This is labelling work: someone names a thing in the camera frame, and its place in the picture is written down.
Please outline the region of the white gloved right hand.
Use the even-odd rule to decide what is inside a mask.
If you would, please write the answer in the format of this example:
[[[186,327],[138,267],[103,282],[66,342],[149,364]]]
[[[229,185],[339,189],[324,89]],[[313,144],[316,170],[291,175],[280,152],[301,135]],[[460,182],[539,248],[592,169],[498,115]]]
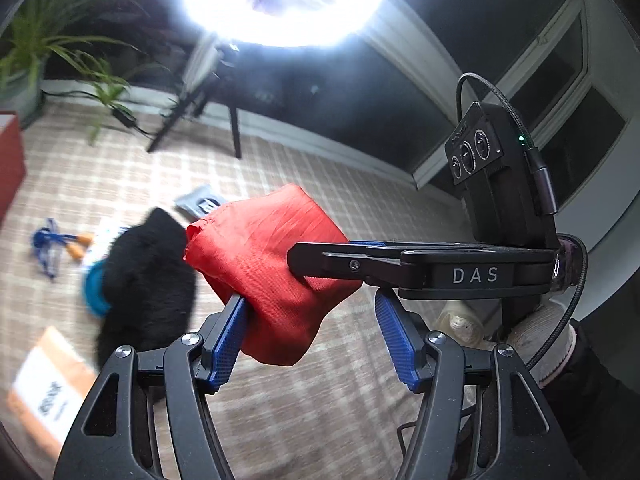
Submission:
[[[551,335],[563,314],[562,304],[553,299],[544,300],[533,314],[512,330],[506,342],[518,352],[524,362],[528,362]],[[450,336],[462,347],[480,350],[495,347],[494,342],[485,338],[484,325],[474,311],[459,300],[446,303],[435,322],[434,330]],[[565,326],[558,339],[532,369],[532,376],[541,388],[559,376],[570,360],[576,342],[576,330],[570,325]]]

